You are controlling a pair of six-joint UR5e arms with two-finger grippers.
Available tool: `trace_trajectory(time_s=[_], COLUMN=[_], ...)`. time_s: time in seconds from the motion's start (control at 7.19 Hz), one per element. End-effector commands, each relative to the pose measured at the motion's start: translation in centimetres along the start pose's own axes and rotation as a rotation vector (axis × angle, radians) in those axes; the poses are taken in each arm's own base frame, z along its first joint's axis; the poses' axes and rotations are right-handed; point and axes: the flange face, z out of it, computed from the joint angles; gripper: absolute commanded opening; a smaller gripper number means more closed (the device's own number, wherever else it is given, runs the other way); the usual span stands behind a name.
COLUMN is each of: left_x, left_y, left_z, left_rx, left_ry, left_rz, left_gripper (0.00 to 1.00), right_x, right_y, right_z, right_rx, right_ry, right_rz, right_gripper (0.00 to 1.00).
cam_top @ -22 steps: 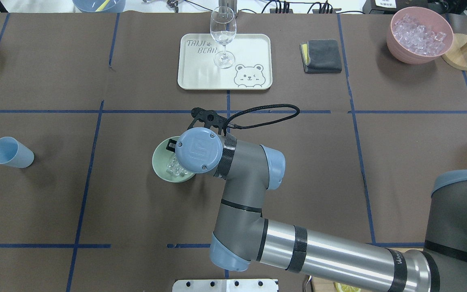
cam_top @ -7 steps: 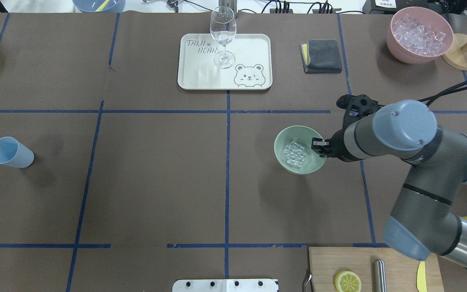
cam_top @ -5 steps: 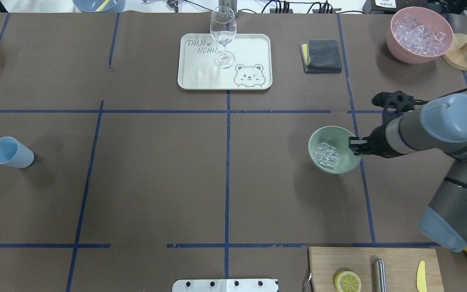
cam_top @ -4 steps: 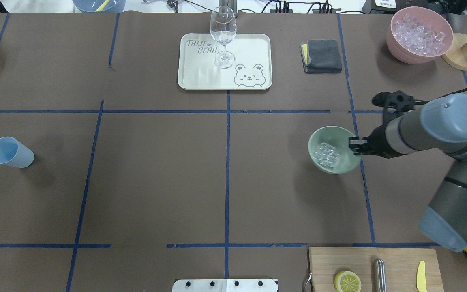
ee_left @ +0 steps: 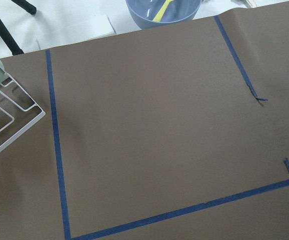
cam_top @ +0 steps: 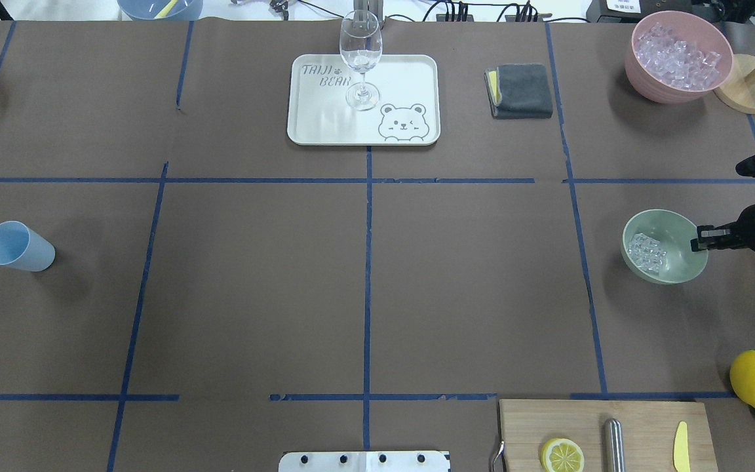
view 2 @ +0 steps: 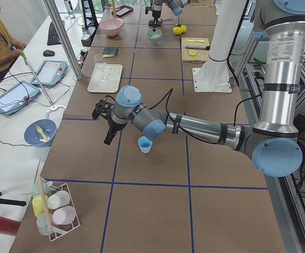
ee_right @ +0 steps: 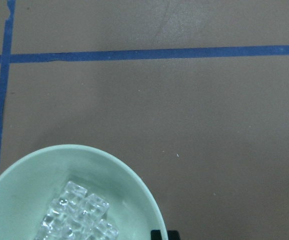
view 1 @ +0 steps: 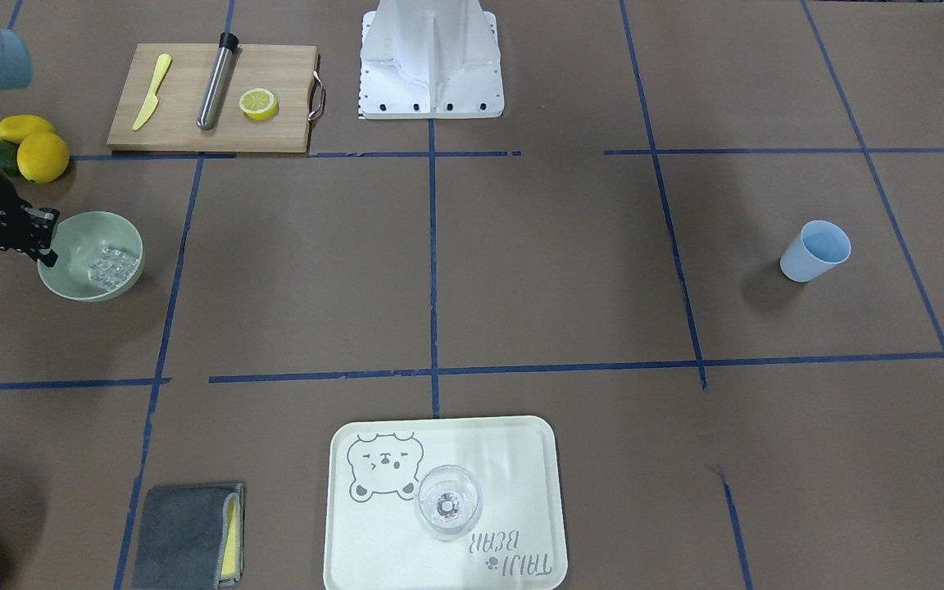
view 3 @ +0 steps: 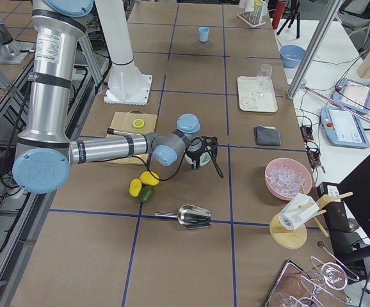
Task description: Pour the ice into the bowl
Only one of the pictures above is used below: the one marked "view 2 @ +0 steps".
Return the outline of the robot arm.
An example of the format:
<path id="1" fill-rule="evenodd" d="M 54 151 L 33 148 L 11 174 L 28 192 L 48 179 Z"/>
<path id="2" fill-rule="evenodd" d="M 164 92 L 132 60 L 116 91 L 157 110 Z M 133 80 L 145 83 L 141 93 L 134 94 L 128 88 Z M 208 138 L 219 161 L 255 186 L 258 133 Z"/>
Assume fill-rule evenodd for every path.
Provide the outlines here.
<path id="1" fill-rule="evenodd" d="M 156 106 L 149 108 L 142 102 L 139 89 L 127 85 L 106 109 L 109 130 L 105 144 L 131 123 L 150 141 L 169 130 L 205 143 L 229 146 L 271 177 L 285 177 L 301 169 L 305 156 L 293 121 L 305 49 L 305 1 L 257 1 L 254 33 L 265 36 L 269 47 L 260 114 L 250 126 L 229 126 Z"/>
<path id="2" fill-rule="evenodd" d="M 154 0 L 151 5 L 152 16 L 154 18 L 152 23 L 154 32 L 158 26 L 158 20 L 161 16 L 163 3 L 165 3 L 171 9 L 175 16 L 179 16 L 183 12 L 183 9 L 190 4 L 190 0 Z"/>

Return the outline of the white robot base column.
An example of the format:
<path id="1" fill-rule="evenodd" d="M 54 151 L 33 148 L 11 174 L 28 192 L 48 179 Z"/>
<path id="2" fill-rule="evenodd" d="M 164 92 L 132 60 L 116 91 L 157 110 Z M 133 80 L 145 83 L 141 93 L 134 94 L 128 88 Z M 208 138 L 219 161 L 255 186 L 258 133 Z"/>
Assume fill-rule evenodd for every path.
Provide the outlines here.
<path id="1" fill-rule="evenodd" d="M 227 66 L 228 57 L 247 6 L 247 0 L 222 1 L 208 60 L 202 67 L 193 68 L 195 92 L 232 92 Z"/>

